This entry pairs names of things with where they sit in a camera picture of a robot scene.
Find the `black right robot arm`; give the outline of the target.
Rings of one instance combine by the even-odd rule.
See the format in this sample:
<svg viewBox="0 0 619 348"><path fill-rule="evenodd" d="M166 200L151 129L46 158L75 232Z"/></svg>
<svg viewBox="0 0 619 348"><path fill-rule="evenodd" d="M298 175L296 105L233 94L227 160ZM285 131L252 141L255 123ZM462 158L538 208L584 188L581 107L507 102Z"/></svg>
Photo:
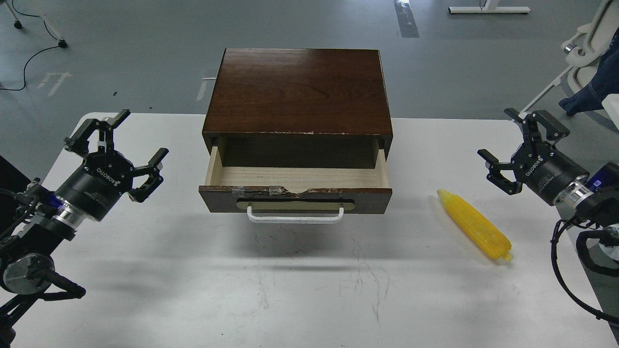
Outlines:
<svg viewBox="0 0 619 348"><path fill-rule="evenodd" d="M508 162L501 162L488 150L478 154L486 161L489 170L487 180L509 195L518 194L527 186L550 206L565 203L574 214L569 219L559 220L551 237L551 266L560 286L578 306L611 324L618 318L586 304L568 289L557 262L557 245L560 236L568 227L580 228L575 241L575 250L582 264L600 275L617 277L618 269L596 264L587 247L590 239L603 246L618 246L618 165L607 163L595 175L577 164L557 149L556 143L570 134L546 110L519 116L513 108L505 114L518 124L523 137L522 144Z"/></svg>

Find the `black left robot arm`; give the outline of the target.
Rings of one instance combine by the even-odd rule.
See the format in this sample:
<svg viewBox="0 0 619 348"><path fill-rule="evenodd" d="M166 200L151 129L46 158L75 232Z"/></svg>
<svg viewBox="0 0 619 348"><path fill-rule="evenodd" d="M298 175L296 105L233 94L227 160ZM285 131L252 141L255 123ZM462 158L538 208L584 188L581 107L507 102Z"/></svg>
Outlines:
<svg viewBox="0 0 619 348"><path fill-rule="evenodd" d="M55 191L34 178L20 188L1 187L4 211L14 211L1 225L1 287L14 297L1 306L1 346L14 340L13 325L38 301L81 299L86 289L55 270L51 254L64 240L73 240L80 224L100 221L127 193L141 203L163 183L159 148L148 163L135 167L115 150L114 130L130 115L125 109L115 117L89 118L64 148L82 163Z"/></svg>

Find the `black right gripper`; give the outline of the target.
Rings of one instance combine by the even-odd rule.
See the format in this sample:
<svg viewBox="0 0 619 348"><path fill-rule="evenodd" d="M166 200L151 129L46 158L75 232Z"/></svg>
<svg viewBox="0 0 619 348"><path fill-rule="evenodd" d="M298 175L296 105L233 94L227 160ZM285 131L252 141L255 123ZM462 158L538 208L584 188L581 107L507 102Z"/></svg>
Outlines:
<svg viewBox="0 0 619 348"><path fill-rule="evenodd" d="M477 154L486 161L486 179L508 195L522 191L522 184L550 206L556 204L560 192L590 173L556 149L556 143L570 135L570 130L550 112L537 110L524 117L513 108L504 109L523 134L523 145L512 156L512 163L500 162L485 148ZM502 171L514 171L516 181L510 181Z"/></svg>

